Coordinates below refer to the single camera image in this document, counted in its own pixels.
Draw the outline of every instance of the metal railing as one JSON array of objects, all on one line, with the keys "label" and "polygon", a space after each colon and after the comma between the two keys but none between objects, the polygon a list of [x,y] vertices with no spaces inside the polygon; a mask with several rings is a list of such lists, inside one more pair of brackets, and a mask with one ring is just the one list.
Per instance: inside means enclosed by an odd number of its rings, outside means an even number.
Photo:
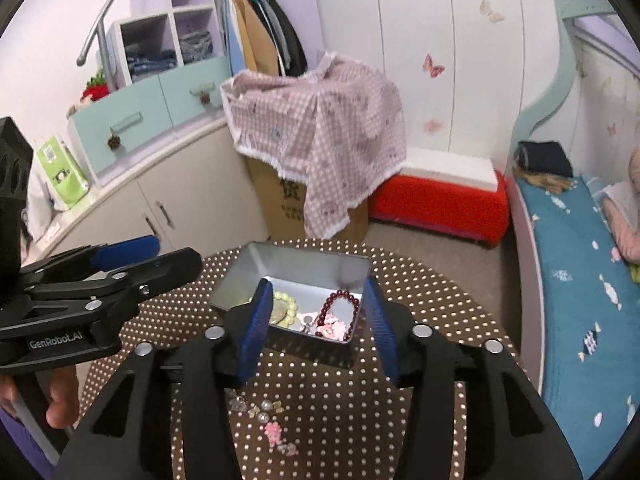
[{"label": "metal railing", "polygon": [[104,32],[104,17],[107,14],[111,4],[114,0],[107,0],[102,8],[100,9],[100,13],[98,13],[98,17],[95,19],[93,26],[91,27],[91,31],[82,46],[82,50],[80,51],[80,56],[76,59],[76,64],[78,66],[83,66],[86,62],[86,57],[89,54],[89,49],[91,48],[91,44],[94,42],[94,38],[98,36],[98,49],[100,50],[100,60],[102,61],[102,68],[104,69],[104,78],[107,82],[107,87],[109,88],[109,92],[115,92],[117,90],[116,80],[113,76],[113,71],[111,70],[111,63],[109,61],[109,53],[107,50],[107,36]]}]

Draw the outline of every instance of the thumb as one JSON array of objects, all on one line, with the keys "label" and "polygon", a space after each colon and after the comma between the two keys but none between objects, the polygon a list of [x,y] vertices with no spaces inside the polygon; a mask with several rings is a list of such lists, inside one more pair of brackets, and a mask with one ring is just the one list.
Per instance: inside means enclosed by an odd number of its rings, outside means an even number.
[{"label": "thumb", "polygon": [[47,410],[49,425],[57,429],[71,426],[78,419],[80,412],[75,366],[51,371],[49,394],[51,396],[51,404]]},{"label": "thumb", "polygon": [[17,418],[12,402],[18,397],[18,388],[15,386],[14,380],[11,376],[0,376],[0,407],[11,415],[13,418]]}]

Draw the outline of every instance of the blue bedsheet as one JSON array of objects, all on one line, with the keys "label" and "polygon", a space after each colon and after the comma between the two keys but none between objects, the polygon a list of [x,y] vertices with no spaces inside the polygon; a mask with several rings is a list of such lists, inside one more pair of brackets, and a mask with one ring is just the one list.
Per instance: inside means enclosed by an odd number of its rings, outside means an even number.
[{"label": "blue bedsheet", "polygon": [[559,196],[518,184],[542,272],[543,399],[588,478],[640,400],[640,287],[580,178]]}]

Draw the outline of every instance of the blue gripper pad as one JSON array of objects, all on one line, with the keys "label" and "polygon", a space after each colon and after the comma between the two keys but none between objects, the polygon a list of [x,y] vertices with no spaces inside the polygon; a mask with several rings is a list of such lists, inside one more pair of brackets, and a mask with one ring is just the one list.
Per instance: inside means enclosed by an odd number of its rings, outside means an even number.
[{"label": "blue gripper pad", "polygon": [[90,264],[96,271],[109,272],[145,262],[158,256],[159,252],[160,241],[155,236],[143,236],[98,248]]},{"label": "blue gripper pad", "polygon": [[243,383],[255,375],[260,351],[267,337],[269,318],[273,309],[273,285],[269,280],[264,278],[260,280],[250,304],[254,311],[238,345],[236,374]]},{"label": "blue gripper pad", "polygon": [[362,291],[362,307],[367,314],[367,324],[373,332],[373,339],[376,342],[385,375],[393,384],[398,384],[400,376],[398,345],[385,314],[386,304],[387,300],[378,281],[373,276],[369,276]]}]

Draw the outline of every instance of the polka dot tablecloth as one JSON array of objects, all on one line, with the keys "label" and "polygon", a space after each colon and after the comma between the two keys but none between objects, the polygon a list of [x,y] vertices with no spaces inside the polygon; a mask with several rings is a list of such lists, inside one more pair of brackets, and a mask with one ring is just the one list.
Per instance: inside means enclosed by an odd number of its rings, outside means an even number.
[{"label": "polka dot tablecloth", "polygon": [[[364,245],[326,240],[290,240],[287,245],[368,256],[386,296],[407,305],[415,319],[428,323],[453,341],[479,345],[497,338],[513,345],[492,316],[454,282],[399,254]],[[207,304],[214,283],[238,257],[239,249],[204,261],[199,279],[142,304],[140,315],[120,333],[122,350],[94,362],[81,401],[85,413],[133,347],[144,340],[158,348],[176,346],[221,320]],[[174,389],[172,457],[174,478],[184,480],[180,402]],[[382,371],[375,342],[366,329],[351,370],[306,362],[264,349],[257,374],[238,392],[249,406],[263,399],[280,400],[284,412],[271,412],[282,436],[296,444],[298,455],[270,452],[263,426],[245,412],[229,412],[242,476],[248,480],[393,478],[411,404],[410,389],[396,390]],[[456,420],[451,478],[462,478],[466,441],[465,389],[456,385]]]}]

